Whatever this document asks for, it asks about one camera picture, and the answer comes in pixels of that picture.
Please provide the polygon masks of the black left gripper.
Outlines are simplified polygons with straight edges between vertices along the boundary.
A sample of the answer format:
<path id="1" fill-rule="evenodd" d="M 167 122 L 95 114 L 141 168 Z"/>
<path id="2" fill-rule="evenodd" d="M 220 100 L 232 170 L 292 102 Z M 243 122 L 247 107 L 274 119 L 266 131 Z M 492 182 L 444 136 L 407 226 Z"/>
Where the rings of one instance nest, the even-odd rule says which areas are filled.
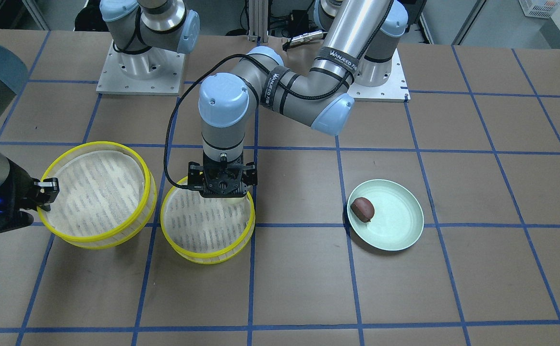
<path id="1" fill-rule="evenodd" d="M 250 186 L 258 184 L 255 162 L 206 162 L 203 166 L 189 162 L 186 188 L 203 198 L 243 198 Z"/>

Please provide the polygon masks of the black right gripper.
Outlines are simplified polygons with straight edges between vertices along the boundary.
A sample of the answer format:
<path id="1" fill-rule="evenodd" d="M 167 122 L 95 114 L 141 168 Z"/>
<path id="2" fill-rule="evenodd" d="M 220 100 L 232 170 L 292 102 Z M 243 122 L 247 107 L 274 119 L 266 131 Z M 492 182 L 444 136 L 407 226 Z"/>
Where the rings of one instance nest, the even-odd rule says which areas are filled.
<path id="1" fill-rule="evenodd" d="M 51 210 L 51 204 L 58 197 L 60 188 L 56 177 L 38 180 L 7 159 L 9 172 L 0 185 L 0 234 L 32 225 L 33 216 L 25 212 L 34 208 L 34 203 L 44 211 Z M 33 189 L 33 202 L 28 193 Z"/>

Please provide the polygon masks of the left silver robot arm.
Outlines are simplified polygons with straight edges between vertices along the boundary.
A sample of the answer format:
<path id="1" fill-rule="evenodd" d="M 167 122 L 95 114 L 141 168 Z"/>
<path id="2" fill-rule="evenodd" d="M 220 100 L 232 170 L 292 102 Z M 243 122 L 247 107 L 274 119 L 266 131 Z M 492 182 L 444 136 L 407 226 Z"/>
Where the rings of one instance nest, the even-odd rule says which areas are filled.
<path id="1" fill-rule="evenodd" d="M 365 64 L 388 63 L 405 32 L 408 15 L 397 0 L 344 0 L 306 76 L 288 68 L 269 47 L 235 54 L 228 73 L 214 69 L 199 79 L 203 162 L 189 163 L 185 190 L 204 198 L 241 198 L 257 184 L 256 165 L 243 163 L 246 125 L 267 108 L 315 131 L 337 136 L 364 80 Z"/>

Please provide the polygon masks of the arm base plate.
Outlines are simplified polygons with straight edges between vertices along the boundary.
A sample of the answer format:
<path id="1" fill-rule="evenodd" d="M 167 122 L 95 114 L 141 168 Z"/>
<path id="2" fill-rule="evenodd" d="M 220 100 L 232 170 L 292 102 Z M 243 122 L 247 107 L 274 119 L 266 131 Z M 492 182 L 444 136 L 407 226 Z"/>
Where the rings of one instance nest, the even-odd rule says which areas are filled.
<path id="1" fill-rule="evenodd" d="M 355 101 L 410 101 L 411 96 L 398 49 L 386 62 L 371 62 L 362 57 L 348 94 Z"/>
<path id="2" fill-rule="evenodd" d="M 119 53 L 110 45 L 96 87 L 102 95 L 180 96 L 186 55 L 151 48 L 139 55 Z"/>

